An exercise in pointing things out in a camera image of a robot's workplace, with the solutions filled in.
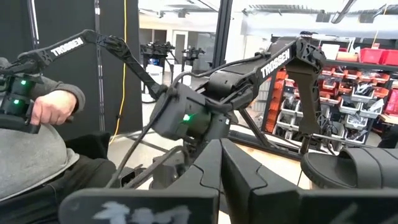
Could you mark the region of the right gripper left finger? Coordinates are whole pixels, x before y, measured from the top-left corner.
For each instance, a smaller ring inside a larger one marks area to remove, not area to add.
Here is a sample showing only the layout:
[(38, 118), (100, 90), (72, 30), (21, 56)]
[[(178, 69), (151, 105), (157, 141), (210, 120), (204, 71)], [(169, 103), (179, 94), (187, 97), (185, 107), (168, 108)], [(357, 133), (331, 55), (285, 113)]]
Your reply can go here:
[(162, 190), (83, 189), (58, 211), (61, 224), (216, 224), (221, 143), (212, 140), (190, 168)]

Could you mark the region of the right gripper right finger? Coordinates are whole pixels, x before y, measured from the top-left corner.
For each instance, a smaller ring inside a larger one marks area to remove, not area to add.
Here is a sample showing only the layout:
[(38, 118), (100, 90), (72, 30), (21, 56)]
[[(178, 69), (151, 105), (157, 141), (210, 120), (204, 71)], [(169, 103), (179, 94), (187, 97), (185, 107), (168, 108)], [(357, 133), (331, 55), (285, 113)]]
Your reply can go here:
[(398, 190), (304, 190), (221, 140), (232, 224), (398, 224)]

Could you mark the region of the black rubber slide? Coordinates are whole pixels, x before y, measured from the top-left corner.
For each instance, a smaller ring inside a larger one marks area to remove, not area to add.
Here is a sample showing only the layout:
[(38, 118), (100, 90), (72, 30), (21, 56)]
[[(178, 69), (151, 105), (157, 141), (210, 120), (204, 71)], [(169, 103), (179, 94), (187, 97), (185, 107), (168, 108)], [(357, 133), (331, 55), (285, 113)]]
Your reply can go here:
[(337, 156), (308, 152), (300, 166), (321, 189), (398, 189), (398, 149), (349, 147)]

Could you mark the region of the parts bin rack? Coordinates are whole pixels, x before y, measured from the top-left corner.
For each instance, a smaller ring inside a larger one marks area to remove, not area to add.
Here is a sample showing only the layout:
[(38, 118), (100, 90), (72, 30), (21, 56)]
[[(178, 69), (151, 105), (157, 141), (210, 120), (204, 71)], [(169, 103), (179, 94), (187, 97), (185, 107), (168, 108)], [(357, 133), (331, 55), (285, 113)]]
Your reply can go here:
[[(384, 99), (389, 95), (385, 84), (398, 75), (398, 66), (361, 63), (359, 56), (356, 54), (355, 60), (327, 60), (318, 77), (318, 87), (320, 102), (327, 105), (331, 114), (344, 117), (344, 121), (333, 124), (332, 135), (364, 143), (373, 120), (384, 110)], [(282, 128), (290, 136), (299, 130), (303, 117), (298, 88), (284, 68), (277, 69), (269, 82), (272, 89), (261, 127), (268, 133)]]

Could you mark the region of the person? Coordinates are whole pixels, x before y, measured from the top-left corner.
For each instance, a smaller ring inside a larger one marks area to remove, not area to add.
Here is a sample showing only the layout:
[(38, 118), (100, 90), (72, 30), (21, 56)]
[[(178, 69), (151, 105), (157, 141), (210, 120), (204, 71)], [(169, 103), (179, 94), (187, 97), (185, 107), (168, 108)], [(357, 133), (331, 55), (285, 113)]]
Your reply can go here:
[[(85, 105), (85, 95), (75, 85), (43, 77), (32, 90), (33, 101), (55, 90), (72, 93), (77, 100), (73, 114)], [(0, 129), (0, 224), (58, 224), (58, 208), (68, 195), (85, 188), (102, 188), (116, 166), (107, 157), (90, 158), (92, 145), (74, 151), (55, 129), (39, 124), (37, 134)]]

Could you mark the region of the person's hand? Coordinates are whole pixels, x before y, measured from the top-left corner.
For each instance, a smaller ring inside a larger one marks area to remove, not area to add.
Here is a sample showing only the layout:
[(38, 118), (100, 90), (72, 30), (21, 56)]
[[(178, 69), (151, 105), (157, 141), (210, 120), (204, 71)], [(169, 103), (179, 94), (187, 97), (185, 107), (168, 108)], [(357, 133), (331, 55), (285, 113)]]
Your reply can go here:
[(61, 125), (73, 113), (76, 103), (76, 97), (64, 90), (40, 96), (34, 102), (30, 123)]

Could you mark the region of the red plastic bin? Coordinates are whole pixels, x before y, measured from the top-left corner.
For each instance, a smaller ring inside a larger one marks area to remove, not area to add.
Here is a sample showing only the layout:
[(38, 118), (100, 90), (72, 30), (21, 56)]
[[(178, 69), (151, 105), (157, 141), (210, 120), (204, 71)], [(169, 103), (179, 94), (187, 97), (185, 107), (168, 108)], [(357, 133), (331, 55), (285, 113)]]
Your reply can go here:
[(359, 61), (361, 63), (379, 64), (383, 49), (363, 48), (360, 50)]
[(380, 64), (398, 66), (398, 50), (384, 50)]

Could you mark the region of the black metal column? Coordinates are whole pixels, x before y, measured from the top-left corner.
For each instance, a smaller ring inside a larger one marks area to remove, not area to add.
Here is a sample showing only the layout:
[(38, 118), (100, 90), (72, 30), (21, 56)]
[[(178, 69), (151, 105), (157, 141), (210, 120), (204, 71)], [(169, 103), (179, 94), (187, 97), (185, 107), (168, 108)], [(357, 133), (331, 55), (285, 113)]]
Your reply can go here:
[(216, 26), (215, 48), (213, 52), (213, 68), (225, 64), (232, 5), (233, 0), (220, 0), (218, 22)]

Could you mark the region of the black partition panel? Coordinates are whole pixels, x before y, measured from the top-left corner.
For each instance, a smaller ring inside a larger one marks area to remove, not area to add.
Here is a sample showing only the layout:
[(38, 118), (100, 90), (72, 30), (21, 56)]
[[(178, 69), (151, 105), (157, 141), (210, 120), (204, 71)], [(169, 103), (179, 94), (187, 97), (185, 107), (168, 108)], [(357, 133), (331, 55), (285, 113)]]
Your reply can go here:
[[(47, 47), (84, 29), (124, 38), (139, 57), (137, 0), (0, 0), (0, 57)], [(51, 63), (44, 75), (78, 86), (83, 111), (57, 127), (65, 139), (97, 131), (130, 133), (142, 128), (141, 82), (105, 49), (88, 44)]]

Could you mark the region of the black metal table frame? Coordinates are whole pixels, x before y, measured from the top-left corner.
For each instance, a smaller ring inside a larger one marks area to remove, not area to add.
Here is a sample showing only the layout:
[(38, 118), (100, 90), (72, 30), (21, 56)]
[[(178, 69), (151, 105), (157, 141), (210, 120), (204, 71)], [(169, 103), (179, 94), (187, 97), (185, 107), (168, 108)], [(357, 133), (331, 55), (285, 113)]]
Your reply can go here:
[(243, 120), (245, 120), (248, 126), (242, 126), (236, 123), (237, 126), (249, 129), (254, 135), (245, 134), (239, 131), (230, 130), (228, 134), (228, 139), (232, 142), (242, 144), (243, 146), (252, 147), (263, 152), (268, 152), (278, 156), (286, 157), (288, 159), (293, 159), (300, 161), (302, 156), (307, 153), (310, 149), (310, 143), (326, 143), (328, 148), (327, 153), (334, 155), (335, 152), (331, 149), (329, 142), (340, 142), (347, 146), (353, 147), (367, 147), (373, 148), (372, 146), (367, 146), (364, 144), (358, 144), (351, 141), (346, 141), (344, 139), (333, 138), (329, 136), (319, 135), (319, 134), (304, 134), (303, 142), (301, 145), (295, 144), (286, 138), (281, 138), (280, 136), (271, 135), (271, 137), (280, 140), (280, 142), (273, 141), (267, 138), (266, 134), (263, 133), (255, 124), (254, 120), (250, 117), (249, 113), (245, 109), (238, 111)]

